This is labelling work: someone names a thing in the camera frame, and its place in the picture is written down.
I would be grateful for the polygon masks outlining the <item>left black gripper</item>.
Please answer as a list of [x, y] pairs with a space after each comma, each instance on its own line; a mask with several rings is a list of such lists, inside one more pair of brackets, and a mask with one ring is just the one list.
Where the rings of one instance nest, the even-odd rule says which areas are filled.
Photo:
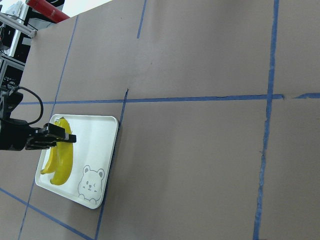
[[[76, 143], [77, 137], [67, 133], [66, 129], [52, 123], [46, 123], [43, 128], [31, 127], [24, 120], [0, 120], [0, 149], [4, 151], [47, 150], [57, 146], [57, 142]], [[37, 130], [37, 136], [42, 141], [28, 138]]]

